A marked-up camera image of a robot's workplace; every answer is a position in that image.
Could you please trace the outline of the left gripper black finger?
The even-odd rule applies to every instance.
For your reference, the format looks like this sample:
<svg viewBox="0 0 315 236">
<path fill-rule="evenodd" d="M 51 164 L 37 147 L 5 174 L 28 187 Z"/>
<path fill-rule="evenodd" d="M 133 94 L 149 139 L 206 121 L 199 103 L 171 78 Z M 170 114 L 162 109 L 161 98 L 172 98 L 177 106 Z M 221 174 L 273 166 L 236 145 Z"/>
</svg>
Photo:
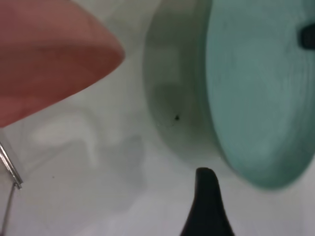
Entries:
<svg viewBox="0 0 315 236">
<path fill-rule="evenodd" d="M 225 213 L 219 181 L 212 169 L 196 169 L 194 199 L 181 235 L 234 235 Z"/>
</svg>

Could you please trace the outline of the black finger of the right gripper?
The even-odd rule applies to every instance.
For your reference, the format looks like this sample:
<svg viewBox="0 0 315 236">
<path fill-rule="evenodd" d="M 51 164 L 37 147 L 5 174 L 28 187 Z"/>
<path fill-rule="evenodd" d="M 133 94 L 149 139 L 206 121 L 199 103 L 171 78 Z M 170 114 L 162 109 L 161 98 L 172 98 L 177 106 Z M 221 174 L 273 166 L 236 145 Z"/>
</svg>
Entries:
<svg viewBox="0 0 315 236">
<path fill-rule="evenodd" d="M 315 23 L 308 24 L 300 29 L 298 41 L 301 48 L 315 50 Z"/>
</svg>

